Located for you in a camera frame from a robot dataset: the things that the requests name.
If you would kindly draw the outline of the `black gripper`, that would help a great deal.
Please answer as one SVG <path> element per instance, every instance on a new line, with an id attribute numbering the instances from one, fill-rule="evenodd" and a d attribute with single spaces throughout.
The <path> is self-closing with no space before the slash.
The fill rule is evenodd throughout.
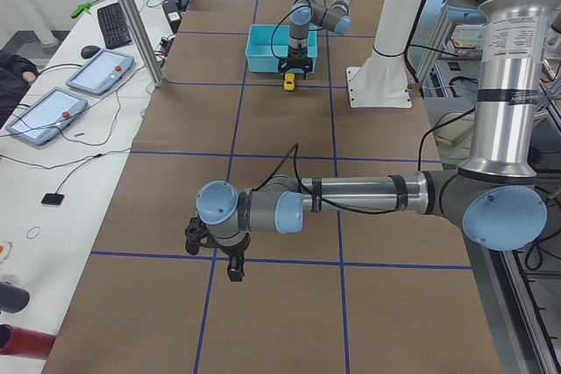
<path id="1" fill-rule="evenodd" d="M 307 75 L 313 71 L 313 60 L 308 56 L 308 48 L 305 47 L 288 47 L 288 61 L 280 60 L 278 63 L 278 72 L 283 78 L 286 78 L 286 73 L 289 66 L 302 66 L 303 78 L 306 79 Z"/>
<path id="2" fill-rule="evenodd" d="M 229 256 L 227 275 L 230 282 L 242 282 L 245 276 L 245 250 L 251 242 L 250 233 L 232 227 L 208 227 L 208 248 L 220 249 Z"/>

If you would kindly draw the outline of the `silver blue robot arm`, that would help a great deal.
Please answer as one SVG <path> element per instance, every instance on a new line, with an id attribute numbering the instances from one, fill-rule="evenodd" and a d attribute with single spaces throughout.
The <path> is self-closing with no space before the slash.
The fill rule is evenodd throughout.
<path id="1" fill-rule="evenodd" d="M 371 56 L 346 70 L 351 106 L 411 107 L 403 58 L 423 0 L 386 0 Z M 296 0 L 290 18 L 288 56 L 279 72 L 313 70 L 305 47 L 309 26 L 345 35 L 352 0 L 330 7 Z M 223 180 L 197 193 L 196 216 L 186 228 L 186 251 L 219 249 L 229 258 L 230 281 L 244 277 L 245 250 L 253 231 L 281 234 L 302 230 L 304 212 L 336 208 L 364 215 L 414 210 L 437 215 L 470 240 L 494 251 L 513 251 L 535 240 L 547 220 L 546 205 L 534 191 L 536 172 L 528 165 L 529 144 L 539 103 L 544 40 L 560 0 L 447 0 L 450 10 L 478 10 L 486 19 L 474 126 L 468 158 L 458 170 L 422 172 L 422 138 L 417 172 L 409 177 L 302 178 L 295 144 L 271 175 L 255 188 L 237 191 Z M 295 178 L 276 175 L 292 157 Z"/>
<path id="2" fill-rule="evenodd" d="M 277 59 L 277 71 L 280 74 L 312 73 L 315 64 L 309 52 L 309 33 L 317 28 L 345 35 L 351 25 L 351 5 L 352 0 L 333 0 L 327 5 L 316 0 L 295 0 L 286 15 L 289 20 L 287 52 L 271 51 Z"/>

